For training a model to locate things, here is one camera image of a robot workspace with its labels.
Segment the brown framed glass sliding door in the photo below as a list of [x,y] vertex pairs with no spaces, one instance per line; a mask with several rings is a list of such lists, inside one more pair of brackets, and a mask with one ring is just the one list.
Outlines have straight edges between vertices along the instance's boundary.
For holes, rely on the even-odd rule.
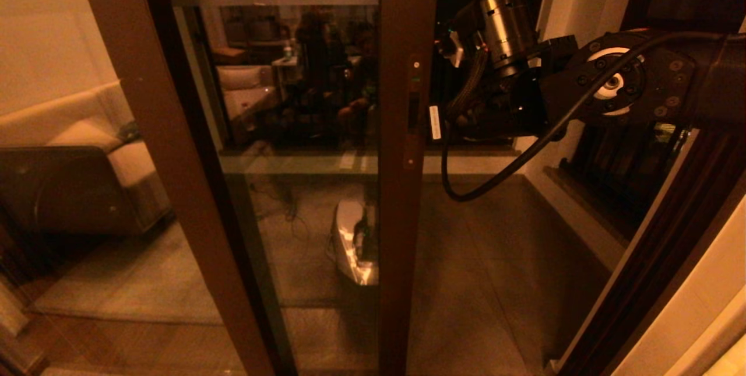
[[[432,25],[436,0],[380,0],[382,107],[381,137],[378,156],[378,217],[380,235],[380,278],[376,297],[376,335],[381,376],[405,376],[409,349],[413,283],[416,261],[418,217],[424,159],[423,125],[426,121],[428,88],[431,81]],[[407,73],[411,54],[421,57],[421,102],[419,144],[413,169],[405,168],[404,146],[407,134]],[[254,313],[261,322],[268,346],[275,355],[275,376],[297,376],[291,361],[274,286],[261,283],[268,275],[263,247],[258,240],[258,225],[240,219],[235,213],[232,193],[219,164],[217,182],[226,187],[219,195],[227,207],[226,218],[234,222],[239,241],[235,251],[248,260],[253,275],[251,297]]]

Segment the silver cylindrical right gripper motor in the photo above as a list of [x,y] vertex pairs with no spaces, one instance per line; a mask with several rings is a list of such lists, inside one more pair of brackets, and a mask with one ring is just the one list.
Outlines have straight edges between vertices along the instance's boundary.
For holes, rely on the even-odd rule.
[[525,0],[481,0],[485,40],[495,73],[501,78],[519,73],[529,51],[538,45]]

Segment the stone side window sill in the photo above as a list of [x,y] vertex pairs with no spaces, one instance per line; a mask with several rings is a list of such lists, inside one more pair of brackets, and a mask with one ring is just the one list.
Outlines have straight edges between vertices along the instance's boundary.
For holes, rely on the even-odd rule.
[[590,230],[591,223],[603,229],[607,236],[621,249],[629,246],[629,233],[634,230],[613,216],[613,209],[607,206],[604,199],[584,182],[564,168],[544,166],[541,176],[548,180],[544,197],[562,214],[571,226],[579,226],[578,236],[582,230]]

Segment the dark brown door jamb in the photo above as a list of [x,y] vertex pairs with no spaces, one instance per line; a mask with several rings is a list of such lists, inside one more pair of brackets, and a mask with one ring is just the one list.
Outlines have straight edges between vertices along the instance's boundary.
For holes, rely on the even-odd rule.
[[557,376],[610,376],[671,301],[746,194],[746,128],[693,129],[650,211],[560,360]]

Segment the grey sofa with light cushions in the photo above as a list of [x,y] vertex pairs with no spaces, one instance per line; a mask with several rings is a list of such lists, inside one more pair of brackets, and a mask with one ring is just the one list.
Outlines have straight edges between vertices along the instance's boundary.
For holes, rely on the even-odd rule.
[[141,234],[171,212],[120,82],[0,116],[0,207],[24,231]]

